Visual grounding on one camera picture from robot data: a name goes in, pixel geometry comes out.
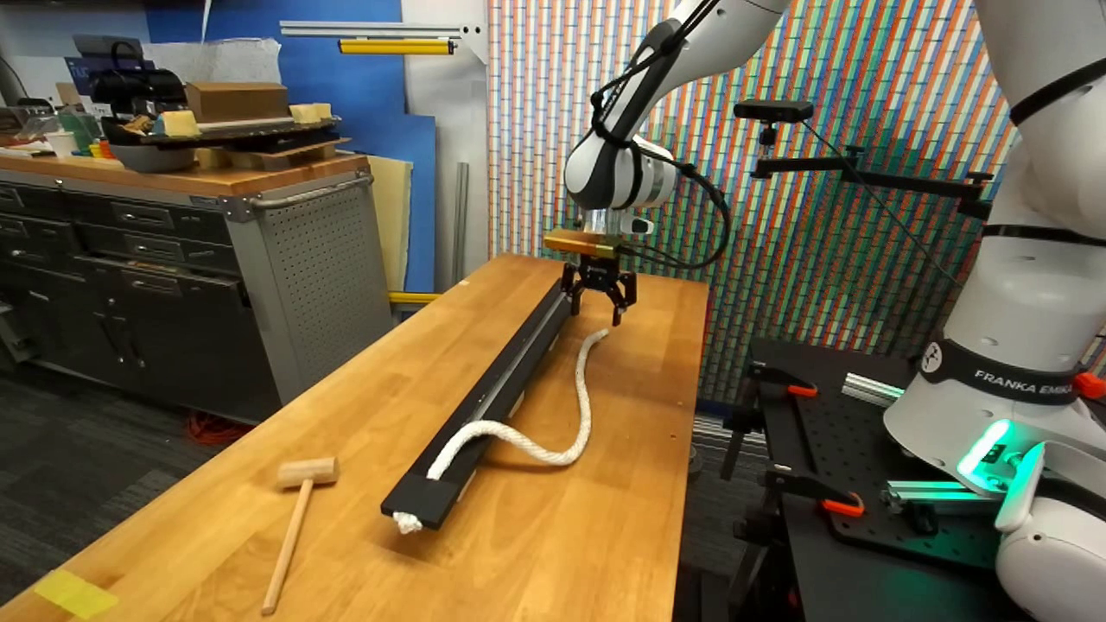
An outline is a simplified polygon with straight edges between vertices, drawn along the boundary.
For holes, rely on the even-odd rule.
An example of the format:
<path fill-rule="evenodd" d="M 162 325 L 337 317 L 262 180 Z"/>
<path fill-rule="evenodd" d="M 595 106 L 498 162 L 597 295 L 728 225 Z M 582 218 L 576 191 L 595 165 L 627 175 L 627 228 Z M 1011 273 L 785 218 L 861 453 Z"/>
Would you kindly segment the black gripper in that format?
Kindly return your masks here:
<path fill-rule="evenodd" d="M 571 313 L 582 313 L 582 295 L 583 291 L 602 291 L 611 297 L 611 325 L 622 325 L 636 299 L 636 276 L 622 268 L 617 260 L 595 260 L 582 257 L 576 263 L 563 267 L 563 291 Z"/>

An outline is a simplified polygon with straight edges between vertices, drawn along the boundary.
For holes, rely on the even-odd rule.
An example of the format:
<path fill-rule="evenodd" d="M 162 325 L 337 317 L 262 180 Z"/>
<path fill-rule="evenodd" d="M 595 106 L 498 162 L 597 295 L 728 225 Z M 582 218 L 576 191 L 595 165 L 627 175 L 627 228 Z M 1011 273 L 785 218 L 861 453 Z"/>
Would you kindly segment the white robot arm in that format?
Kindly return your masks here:
<path fill-rule="evenodd" d="M 622 312 L 636 304 L 636 273 L 622 267 L 627 257 L 673 268 L 707 268 L 724 260 L 728 245 L 727 231 L 732 228 L 727 195 L 696 162 L 681 162 L 672 150 L 644 137 L 641 128 L 677 85 L 750 63 L 790 2 L 681 0 L 644 36 L 627 70 L 589 96 L 589 128 L 563 158 L 563 195 L 582 212 L 560 276 L 571 312 L 582 312 L 583 291 L 602 291 L 611 299 L 611 322 L 622 322 Z M 667 200 L 681 180 L 708 197 L 727 228 L 701 260 L 677 260 L 648 245 L 627 222 L 627 212 Z"/>

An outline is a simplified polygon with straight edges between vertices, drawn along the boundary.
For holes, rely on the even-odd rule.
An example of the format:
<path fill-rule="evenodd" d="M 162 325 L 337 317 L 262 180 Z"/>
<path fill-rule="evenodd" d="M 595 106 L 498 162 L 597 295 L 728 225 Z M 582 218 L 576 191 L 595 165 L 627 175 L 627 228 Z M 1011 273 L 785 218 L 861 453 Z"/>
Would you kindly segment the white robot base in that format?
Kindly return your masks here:
<path fill-rule="evenodd" d="M 1018 146 L 976 267 L 887 434 L 998 504 L 996 575 L 1036 622 L 1106 622 L 1106 425 L 1075 390 L 1106 325 L 1106 2 L 976 0 Z"/>

